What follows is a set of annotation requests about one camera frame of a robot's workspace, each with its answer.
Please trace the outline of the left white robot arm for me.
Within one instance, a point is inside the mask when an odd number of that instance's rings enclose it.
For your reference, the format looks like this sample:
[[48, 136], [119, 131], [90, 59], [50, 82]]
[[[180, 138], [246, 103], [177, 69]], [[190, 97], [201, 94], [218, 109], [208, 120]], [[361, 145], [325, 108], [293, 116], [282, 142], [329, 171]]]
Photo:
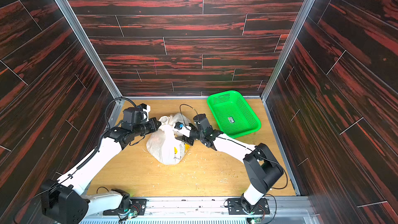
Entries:
[[57, 180], [45, 181], [40, 188], [42, 214], [60, 224], [78, 224], [97, 213], [111, 212], [126, 220], [138, 212], [126, 191], [113, 189], [92, 196], [84, 195], [84, 191], [113, 157], [135, 144], [136, 137], [144, 138], [158, 130], [161, 123], [149, 118], [149, 112], [146, 104], [125, 109], [120, 123], [105, 131], [95, 148], [76, 166]]

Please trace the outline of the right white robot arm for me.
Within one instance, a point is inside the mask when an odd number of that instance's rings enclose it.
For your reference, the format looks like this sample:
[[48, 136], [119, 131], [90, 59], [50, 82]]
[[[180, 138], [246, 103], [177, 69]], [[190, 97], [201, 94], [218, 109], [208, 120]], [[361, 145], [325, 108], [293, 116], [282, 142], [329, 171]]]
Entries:
[[250, 185], [241, 195], [241, 205], [251, 211], [276, 182], [284, 175], [284, 168], [265, 144], [249, 145], [235, 140], [220, 130], [214, 129], [205, 114], [194, 117], [194, 123], [174, 124], [174, 131], [181, 134], [179, 140], [192, 145], [200, 141], [207, 148], [223, 152], [245, 166]]

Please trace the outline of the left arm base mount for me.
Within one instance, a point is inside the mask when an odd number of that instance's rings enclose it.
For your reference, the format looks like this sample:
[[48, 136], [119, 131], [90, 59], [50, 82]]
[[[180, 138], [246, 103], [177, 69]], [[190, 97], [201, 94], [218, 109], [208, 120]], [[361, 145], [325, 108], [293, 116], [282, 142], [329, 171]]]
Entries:
[[131, 198], [130, 194], [121, 189], [112, 189], [102, 194], [99, 199], [99, 211], [102, 216], [118, 218], [119, 224], [143, 216], [148, 200], [145, 198]]

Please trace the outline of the white plastic bag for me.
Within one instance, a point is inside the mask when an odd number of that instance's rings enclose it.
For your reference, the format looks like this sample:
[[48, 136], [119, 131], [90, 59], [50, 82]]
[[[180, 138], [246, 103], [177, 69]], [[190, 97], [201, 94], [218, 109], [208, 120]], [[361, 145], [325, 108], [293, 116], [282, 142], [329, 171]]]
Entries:
[[146, 143], [147, 150], [164, 165], [178, 164], [191, 146], [176, 139], [182, 135], [174, 131], [173, 128], [177, 122], [189, 124], [191, 121], [181, 113], [177, 113], [162, 116], [159, 122], [161, 122], [161, 126], [151, 134]]

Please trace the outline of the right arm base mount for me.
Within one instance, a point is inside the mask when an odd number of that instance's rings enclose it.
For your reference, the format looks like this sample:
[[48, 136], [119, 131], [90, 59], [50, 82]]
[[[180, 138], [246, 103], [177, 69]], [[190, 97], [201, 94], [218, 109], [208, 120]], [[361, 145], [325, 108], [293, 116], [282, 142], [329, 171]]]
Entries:
[[268, 201], [260, 198], [256, 204], [249, 203], [243, 195], [239, 198], [227, 198], [223, 207], [227, 208], [229, 215], [249, 215], [250, 223], [260, 223], [265, 216], [270, 214]]

